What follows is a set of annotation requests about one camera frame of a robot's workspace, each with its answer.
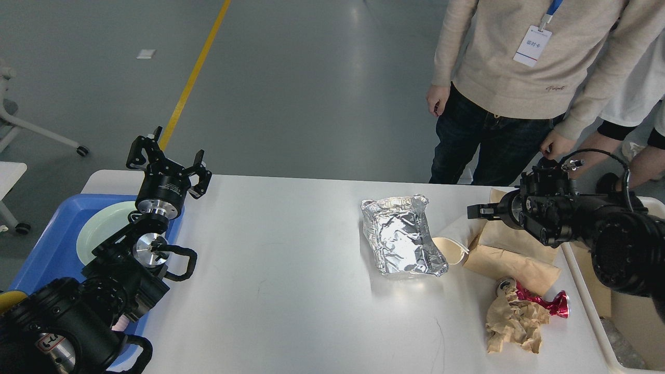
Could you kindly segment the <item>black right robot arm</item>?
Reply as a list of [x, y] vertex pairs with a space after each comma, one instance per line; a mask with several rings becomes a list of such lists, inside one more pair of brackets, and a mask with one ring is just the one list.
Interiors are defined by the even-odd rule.
[[649, 297], [663, 318], [664, 223], [629, 190], [630, 169], [621, 163], [619, 192], [581, 194], [569, 173], [583, 166], [574, 152], [541, 158], [520, 184], [497, 203], [467, 207], [469, 219], [501, 221], [544, 246], [580, 241], [590, 250], [598, 281], [627, 295]]

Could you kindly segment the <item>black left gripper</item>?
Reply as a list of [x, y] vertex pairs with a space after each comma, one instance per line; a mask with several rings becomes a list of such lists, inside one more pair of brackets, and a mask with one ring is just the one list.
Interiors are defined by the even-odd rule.
[[[162, 130], [158, 126], [152, 134], [135, 138], [126, 159], [126, 168], [141, 170], [145, 174], [136, 197], [136, 210], [176, 219], [181, 215], [188, 192], [194, 199], [206, 194], [212, 173], [203, 161], [205, 151], [199, 150], [192, 166], [181, 172], [185, 178], [168, 176], [168, 163], [158, 145]], [[196, 184], [191, 182], [192, 176], [198, 177]]]

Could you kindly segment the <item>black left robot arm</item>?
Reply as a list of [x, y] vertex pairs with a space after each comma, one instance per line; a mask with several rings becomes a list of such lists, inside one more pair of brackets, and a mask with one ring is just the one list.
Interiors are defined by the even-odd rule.
[[14, 300], [2, 294], [2, 373], [109, 373], [129, 345], [140, 354], [127, 373], [142, 373], [151, 361], [147, 338], [113, 326], [146, 315], [169, 291], [166, 280], [192, 277], [197, 253], [169, 244], [164, 234], [186, 194], [201, 198], [212, 177], [202, 150], [190, 167], [168, 159], [158, 145], [161, 132], [131, 144], [126, 166], [144, 173], [139, 216], [92, 250], [85, 281], [57, 278]]

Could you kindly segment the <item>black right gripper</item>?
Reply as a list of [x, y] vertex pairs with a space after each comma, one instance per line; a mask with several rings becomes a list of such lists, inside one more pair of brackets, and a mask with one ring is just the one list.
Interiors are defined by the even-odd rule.
[[499, 202], [468, 206], [467, 218], [501, 220], [510, 228], [523, 229], [520, 221], [522, 210], [522, 194], [520, 190], [513, 190], [501, 197]]

